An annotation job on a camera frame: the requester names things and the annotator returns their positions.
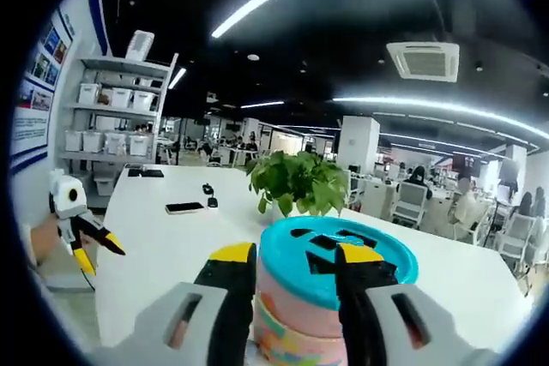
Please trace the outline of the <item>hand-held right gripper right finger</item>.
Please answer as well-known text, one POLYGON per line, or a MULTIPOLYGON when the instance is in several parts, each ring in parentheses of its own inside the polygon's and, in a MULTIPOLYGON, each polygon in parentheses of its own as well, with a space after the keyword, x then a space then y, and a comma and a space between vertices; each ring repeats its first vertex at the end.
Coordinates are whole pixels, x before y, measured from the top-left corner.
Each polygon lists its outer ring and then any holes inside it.
POLYGON ((459 336, 453 316, 373 249, 335 250, 339 320, 349 365, 495 365, 498 354, 459 336))

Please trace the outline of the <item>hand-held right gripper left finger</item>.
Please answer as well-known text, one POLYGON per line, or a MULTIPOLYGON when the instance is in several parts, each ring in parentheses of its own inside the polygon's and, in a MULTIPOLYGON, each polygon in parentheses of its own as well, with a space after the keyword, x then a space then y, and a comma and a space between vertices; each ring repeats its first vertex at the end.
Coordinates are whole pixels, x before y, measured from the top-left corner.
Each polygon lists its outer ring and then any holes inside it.
POLYGON ((181 282, 146 307, 120 344, 91 351, 92 365, 243 365, 253 320, 256 245, 210 255, 192 283, 181 282))

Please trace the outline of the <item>person's left hand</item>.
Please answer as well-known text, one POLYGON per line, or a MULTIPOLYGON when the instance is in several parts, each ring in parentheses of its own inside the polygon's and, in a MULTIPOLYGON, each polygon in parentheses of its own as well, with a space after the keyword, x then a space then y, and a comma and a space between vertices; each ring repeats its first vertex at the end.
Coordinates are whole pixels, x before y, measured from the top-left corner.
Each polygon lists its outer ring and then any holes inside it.
POLYGON ((57 247, 59 241, 57 216, 49 214, 42 223, 29 232, 30 249, 35 264, 39 266, 57 247))

